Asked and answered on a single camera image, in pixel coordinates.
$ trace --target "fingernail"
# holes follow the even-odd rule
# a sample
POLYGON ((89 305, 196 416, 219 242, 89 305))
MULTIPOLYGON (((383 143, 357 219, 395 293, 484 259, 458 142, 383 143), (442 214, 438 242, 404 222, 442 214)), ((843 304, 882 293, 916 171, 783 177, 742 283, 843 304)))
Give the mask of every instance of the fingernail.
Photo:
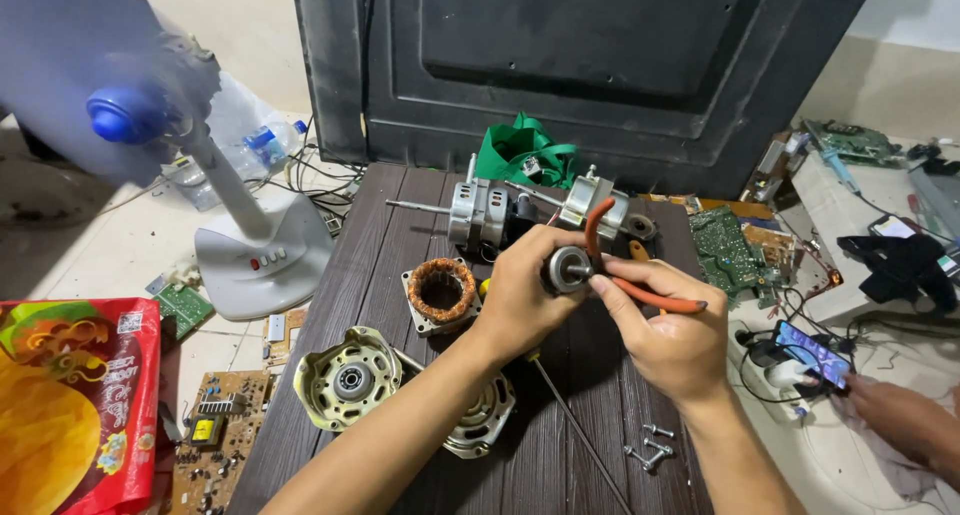
POLYGON ((610 287, 610 280, 604 275, 594 275, 591 276, 590 279, 590 287, 593 288, 598 296, 602 296, 607 288, 610 287))

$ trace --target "plastic bag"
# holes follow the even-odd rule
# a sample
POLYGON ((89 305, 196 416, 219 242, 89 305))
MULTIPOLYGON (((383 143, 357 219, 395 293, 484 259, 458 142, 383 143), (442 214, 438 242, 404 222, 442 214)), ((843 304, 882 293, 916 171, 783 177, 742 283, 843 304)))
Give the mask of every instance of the plastic bag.
POLYGON ((150 501, 160 304, 0 302, 5 513, 135 513, 150 501))
POLYGON ((476 176, 570 189, 576 153, 577 146, 556 144, 539 121, 521 112, 512 127, 494 125, 486 130, 476 176))

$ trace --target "green bag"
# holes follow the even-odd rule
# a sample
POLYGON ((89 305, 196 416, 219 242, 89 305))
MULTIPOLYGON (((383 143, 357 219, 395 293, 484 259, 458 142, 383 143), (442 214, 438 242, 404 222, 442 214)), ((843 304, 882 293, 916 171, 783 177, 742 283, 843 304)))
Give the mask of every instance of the green bag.
POLYGON ((570 189, 576 154, 577 146, 554 143, 540 121, 521 112, 512 127, 494 125, 486 130, 477 153, 476 177, 570 189), (541 169, 533 179, 523 173, 530 157, 541 169))

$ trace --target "plastic water bottle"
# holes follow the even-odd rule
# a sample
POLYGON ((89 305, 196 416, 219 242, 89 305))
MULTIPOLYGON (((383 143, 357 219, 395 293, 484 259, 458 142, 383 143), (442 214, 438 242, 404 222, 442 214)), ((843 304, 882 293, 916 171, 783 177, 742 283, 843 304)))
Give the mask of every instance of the plastic water bottle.
POLYGON ((306 124, 303 121, 297 121, 293 125, 282 121, 273 122, 245 136, 243 143, 253 151, 264 168, 270 168, 275 162, 300 148, 300 136, 304 133, 306 124))
MULTIPOLYGON (((300 149, 300 135, 306 132, 306 124, 297 121, 293 125, 272 122, 258 128, 241 141, 217 146, 244 181, 260 181, 270 173, 271 166, 287 155, 300 149)), ((193 162, 183 165, 170 180, 198 211, 203 212, 220 204, 220 198, 207 180, 207 176, 193 162)))

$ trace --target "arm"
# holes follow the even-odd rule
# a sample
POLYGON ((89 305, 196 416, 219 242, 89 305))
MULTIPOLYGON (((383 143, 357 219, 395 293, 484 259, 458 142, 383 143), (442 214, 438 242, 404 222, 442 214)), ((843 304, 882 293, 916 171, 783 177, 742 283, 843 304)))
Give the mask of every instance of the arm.
POLYGON ((677 405, 700 459, 718 515, 803 515, 770 454, 727 382, 727 296, 659 261, 605 256, 611 275, 650 286, 658 294, 705 300, 706 311, 646 320, 608 278, 590 285, 616 321, 637 370, 677 405))
POLYGON ((497 258, 473 327, 422 373, 340 434, 261 513, 384 513, 443 444, 500 367, 534 348, 583 295, 540 283, 550 252, 583 235, 536 226, 497 258))
MULTIPOLYGON (((858 375, 847 376, 846 382, 857 413, 877 435, 960 491, 960 420, 906 387, 858 375)), ((955 411, 960 411, 960 387, 953 392, 955 411)))

